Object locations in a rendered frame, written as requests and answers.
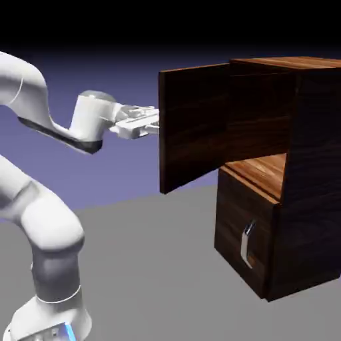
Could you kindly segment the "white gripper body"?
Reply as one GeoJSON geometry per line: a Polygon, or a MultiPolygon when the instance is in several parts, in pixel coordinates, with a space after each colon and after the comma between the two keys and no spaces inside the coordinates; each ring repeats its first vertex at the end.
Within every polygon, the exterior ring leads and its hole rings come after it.
{"type": "Polygon", "coordinates": [[[159,114],[143,115],[136,118],[128,118],[115,123],[109,131],[116,133],[122,139],[138,139],[146,136],[143,127],[149,124],[159,125],[159,114]]]}

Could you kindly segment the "dark wood cabinet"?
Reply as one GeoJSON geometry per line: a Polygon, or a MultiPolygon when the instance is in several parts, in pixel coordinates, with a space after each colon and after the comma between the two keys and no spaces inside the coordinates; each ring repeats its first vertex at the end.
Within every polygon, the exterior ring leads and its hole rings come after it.
{"type": "Polygon", "coordinates": [[[233,59],[235,75],[282,77],[262,98],[288,105],[288,146],[226,163],[279,201],[267,301],[341,277],[341,60],[233,59]]]}

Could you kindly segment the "dark wood hinged door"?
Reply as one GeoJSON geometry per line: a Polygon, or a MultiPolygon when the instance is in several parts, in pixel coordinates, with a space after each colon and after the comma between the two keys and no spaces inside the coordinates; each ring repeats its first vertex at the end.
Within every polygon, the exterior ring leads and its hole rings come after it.
{"type": "Polygon", "coordinates": [[[160,71],[159,190],[167,194],[223,162],[229,63],[160,71]]]}

